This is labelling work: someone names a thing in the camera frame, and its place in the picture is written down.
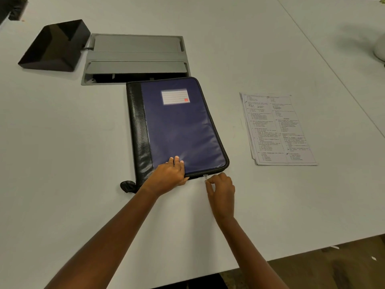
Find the person's left hand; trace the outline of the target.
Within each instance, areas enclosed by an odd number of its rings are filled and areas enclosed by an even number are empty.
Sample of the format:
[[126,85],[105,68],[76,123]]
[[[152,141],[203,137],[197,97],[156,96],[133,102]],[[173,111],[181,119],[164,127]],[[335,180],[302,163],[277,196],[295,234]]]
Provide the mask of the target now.
[[174,167],[174,157],[170,157],[166,163],[159,165],[152,172],[139,191],[159,198],[179,186],[179,182],[185,177],[184,161],[180,160],[180,169],[176,169]]

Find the person's right hand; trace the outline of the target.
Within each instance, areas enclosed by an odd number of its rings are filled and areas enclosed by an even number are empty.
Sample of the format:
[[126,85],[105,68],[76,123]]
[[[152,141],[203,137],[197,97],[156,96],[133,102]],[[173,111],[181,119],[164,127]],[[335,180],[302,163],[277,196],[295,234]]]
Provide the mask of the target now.
[[229,219],[234,218],[235,187],[232,179],[225,173],[213,175],[206,180],[212,183],[214,200],[213,203],[209,204],[216,222],[218,225],[221,225]]

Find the blue and black zip folder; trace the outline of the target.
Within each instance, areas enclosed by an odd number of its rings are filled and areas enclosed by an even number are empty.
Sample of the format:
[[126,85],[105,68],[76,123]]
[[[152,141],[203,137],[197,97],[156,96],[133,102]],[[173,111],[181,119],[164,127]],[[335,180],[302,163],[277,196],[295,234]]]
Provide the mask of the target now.
[[157,166],[179,156],[189,179],[223,172],[230,164],[204,93],[194,77],[126,83],[136,193]]

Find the person's left forearm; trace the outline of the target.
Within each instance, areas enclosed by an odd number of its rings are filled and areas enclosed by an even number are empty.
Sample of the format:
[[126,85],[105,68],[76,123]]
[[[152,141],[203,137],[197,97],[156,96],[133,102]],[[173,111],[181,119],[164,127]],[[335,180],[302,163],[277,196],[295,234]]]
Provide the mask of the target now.
[[44,289],[106,289],[160,195],[141,188]]

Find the person's right forearm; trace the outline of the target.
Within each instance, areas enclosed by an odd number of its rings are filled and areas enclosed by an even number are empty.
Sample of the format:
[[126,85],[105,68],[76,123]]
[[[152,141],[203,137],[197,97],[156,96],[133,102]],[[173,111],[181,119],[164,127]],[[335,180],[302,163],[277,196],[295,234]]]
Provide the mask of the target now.
[[234,217],[220,217],[216,221],[249,289],[289,289],[262,257]]

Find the stack of printed paper sheets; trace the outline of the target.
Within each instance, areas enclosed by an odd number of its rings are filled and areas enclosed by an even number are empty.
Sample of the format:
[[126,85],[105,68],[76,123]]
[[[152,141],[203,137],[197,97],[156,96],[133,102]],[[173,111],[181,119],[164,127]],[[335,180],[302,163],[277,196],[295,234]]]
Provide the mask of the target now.
[[290,96],[239,93],[252,158],[263,166],[317,166]]

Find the black plastic tray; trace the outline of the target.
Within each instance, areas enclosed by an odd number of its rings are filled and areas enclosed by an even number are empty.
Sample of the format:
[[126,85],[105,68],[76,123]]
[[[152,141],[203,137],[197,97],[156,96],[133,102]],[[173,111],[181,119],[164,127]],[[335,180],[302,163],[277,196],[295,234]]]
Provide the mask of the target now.
[[46,25],[18,65],[24,69],[73,72],[90,36],[82,19]]

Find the black device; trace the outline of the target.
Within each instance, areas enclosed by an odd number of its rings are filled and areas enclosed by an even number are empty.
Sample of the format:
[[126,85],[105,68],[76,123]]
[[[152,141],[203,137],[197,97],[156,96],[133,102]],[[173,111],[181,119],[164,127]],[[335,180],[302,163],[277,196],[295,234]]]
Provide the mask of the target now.
[[5,19],[19,21],[27,4],[28,0],[0,0],[0,25]]

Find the white rounded object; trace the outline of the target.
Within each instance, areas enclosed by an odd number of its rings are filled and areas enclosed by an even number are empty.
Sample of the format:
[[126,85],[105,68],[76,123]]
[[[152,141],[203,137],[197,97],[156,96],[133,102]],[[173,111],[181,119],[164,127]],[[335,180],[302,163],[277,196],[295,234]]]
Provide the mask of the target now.
[[383,33],[376,41],[373,54],[376,58],[385,63],[385,33]]

